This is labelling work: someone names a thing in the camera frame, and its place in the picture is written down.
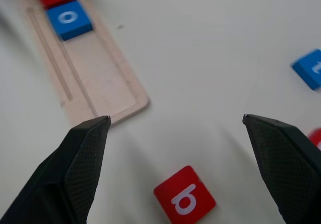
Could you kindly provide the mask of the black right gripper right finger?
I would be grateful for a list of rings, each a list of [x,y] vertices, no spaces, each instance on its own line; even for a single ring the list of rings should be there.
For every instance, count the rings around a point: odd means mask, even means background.
[[[320,149],[297,127],[245,114],[261,177],[286,223],[320,223]]]

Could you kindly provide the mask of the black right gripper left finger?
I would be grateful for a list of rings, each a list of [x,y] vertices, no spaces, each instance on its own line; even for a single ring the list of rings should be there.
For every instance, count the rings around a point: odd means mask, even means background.
[[[100,178],[109,116],[70,129],[34,171],[1,223],[86,223]]]

